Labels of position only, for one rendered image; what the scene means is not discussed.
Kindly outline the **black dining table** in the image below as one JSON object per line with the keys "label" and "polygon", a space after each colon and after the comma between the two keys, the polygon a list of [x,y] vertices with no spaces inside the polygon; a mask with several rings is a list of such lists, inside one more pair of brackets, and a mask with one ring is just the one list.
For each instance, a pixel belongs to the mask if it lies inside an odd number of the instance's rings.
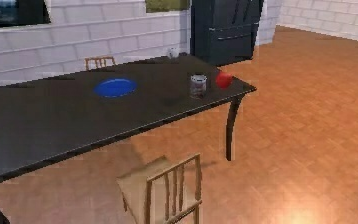
{"label": "black dining table", "polygon": [[[98,148],[115,159],[134,158],[131,137],[199,112],[229,104],[231,134],[242,98],[254,86],[234,78],[216,85],[219,70],[192,55],[157,57],[0,87],[0,183]],[[203,98],[190,95],[190,77],[207,77]],[[128,95],[94,92],[102,81],[137,83]]]}

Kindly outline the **blue plate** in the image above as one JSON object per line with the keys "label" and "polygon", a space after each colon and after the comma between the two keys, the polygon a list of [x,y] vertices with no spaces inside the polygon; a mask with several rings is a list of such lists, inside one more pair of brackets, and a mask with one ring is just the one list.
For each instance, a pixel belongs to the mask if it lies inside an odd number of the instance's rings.
{"label": "blue plate", "polygon": [[137,83],[124,78],[113,78],[100,82],[94,88],[94,92],[107,98],[116,98],[130,94],[137,88]]}

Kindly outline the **green framed picture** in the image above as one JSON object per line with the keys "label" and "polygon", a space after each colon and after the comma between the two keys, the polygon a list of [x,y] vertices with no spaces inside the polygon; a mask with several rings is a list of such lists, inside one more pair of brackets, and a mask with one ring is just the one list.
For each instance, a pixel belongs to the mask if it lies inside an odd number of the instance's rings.
{"label": "green framed picture", "polygon": [[190,6],[190,0],[145,0],[146,12],[183,11]]}

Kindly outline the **glass jar with silver lid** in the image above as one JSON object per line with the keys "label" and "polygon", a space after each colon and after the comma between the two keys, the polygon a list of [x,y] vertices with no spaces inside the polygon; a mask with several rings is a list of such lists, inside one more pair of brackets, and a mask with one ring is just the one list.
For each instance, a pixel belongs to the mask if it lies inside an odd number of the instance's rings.
{"label": "glass jar with silver lid", "polygon": [[207,88],[207,77],[195,74],[190,77],[190,95],[194,98],[203,98]]}

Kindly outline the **light wooden chair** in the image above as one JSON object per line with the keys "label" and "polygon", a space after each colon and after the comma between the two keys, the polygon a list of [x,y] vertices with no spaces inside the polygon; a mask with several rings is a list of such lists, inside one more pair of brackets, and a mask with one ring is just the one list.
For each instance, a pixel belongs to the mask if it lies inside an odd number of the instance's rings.
{"label": "light wooden chair", "polygon": [[[185,185],[185,166],[195,165],[195,190]],[[200,224],[202,171],[197,153],[176,164],[161,156],[119,176],[123,207],[136,224],[177,224],[187,215]]]}
{"label": "light wooden chair", "polygon": [[91,65],[94,65],[96,69],[103,68],[111,62],[113,65],[116,64],[113,56],[96,56],[96,57],[88,57],[84,59],[85,68],[87,71],[91,69]]}

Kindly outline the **black fridge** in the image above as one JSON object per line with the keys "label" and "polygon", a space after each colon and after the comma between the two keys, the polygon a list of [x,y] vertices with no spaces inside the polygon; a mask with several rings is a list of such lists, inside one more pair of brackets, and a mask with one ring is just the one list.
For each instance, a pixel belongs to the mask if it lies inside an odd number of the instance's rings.
{"label": "black fridge", "polygon": [[215,66],[253,58],[264,0],[192,0],[190,53]]}

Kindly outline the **red apple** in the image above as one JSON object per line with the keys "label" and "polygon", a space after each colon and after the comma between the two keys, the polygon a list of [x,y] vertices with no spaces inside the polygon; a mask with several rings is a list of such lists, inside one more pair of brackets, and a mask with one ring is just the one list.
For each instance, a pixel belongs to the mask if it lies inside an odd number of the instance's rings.
{"label": "red apple", "polygon": [[233,77],[231,74],[226,73],[226,72],[219,72],[218,75],[216,76],[215,82],[219,88],[225,89],[231,85],[232,80],[233,80]]}

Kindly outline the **dark framed picture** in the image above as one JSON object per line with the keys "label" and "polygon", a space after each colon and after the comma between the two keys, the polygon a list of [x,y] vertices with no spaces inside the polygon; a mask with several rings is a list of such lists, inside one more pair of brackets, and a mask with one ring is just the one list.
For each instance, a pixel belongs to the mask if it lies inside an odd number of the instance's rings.
{"label": "dark framed picture", "polygon": [[0,28],[50,23],[45,0],[0,0]]}

